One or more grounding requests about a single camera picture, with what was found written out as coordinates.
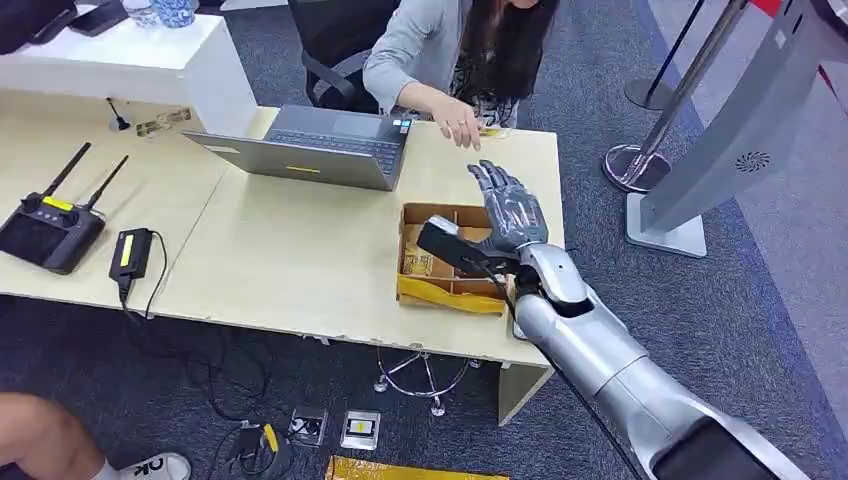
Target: woman's hand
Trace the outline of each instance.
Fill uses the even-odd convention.
[[[453,138],[457,147],[473,145],[474,150],[480,150],[479,125],[470,105],[442,93],[433,99],[430,113],[445,138]]]

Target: gray cardigan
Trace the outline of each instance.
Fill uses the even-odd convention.
[[[418,81],[448,91],[473,0],[403,0],[365,63],[365,88],[382,113]]]

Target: desk leg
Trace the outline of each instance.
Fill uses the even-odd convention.
[[[509,423],[553,374],[553,368],[527,365],[512,365],[507,370],[500,370],[498,426],[503,427]]]

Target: power adapter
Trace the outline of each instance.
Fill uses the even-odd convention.
[[[118,233],[109,278],[118,283],[118,295],[122,305],[126,305],[133,281],[144,278],[147,273],[147,259],[150,257],[150,245],[153,232],[146,228],[124,230]]]

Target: black antenna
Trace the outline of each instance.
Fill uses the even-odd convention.
[[[68,162],[67,165],[65,165],[65,168],[63,168],[62,171],[59,173],[59,176],[56,177],[56,180],[53,180],[53,183],[51,183],[50,186],[47,187],[47,190],[44,191],[43,195],[45,197],[53,195],[53,192],[55,192],[56,189],[59,188],[59,185],[61,185],[62,182],[65,181],[65,178],[68,176],[69,173],[71,173],[71,170],[73,170],[74,167],[77,166],[79,161],[82,159],[82,156],[85,155],[85,152],[87,152],[89,148],[91,148],[91,143],[85,142],[85,144],[82,146],[82,148],[79,149],[77,154],[74,155],[74,158],[72,158],[71,161]]]
[[[124,155],[124,159],[121,160],[121,163],[119,163],[114,170],[112,170],[112,173],[109,174],[109,177],[106,179],[105,182],[103,182],[103,185],[100,185],[100,188],[98,188],[97,191],[91,195],[91,198],[88,199],[88,203],[82,206],[83,210],[91,210],[92,208],[94,208],[94,204],[97,203],[98,200],[100,200],[100,195],[103,195],[103,191],[106,190],[106,187],[109,186],[109,183],[112,182],[112,179],[115,178],[115,175],[118,174],[118,172],[121,170],[121,167],[123,167],[124,164],[127,163],[127,160],[129,158],[129,155]]]

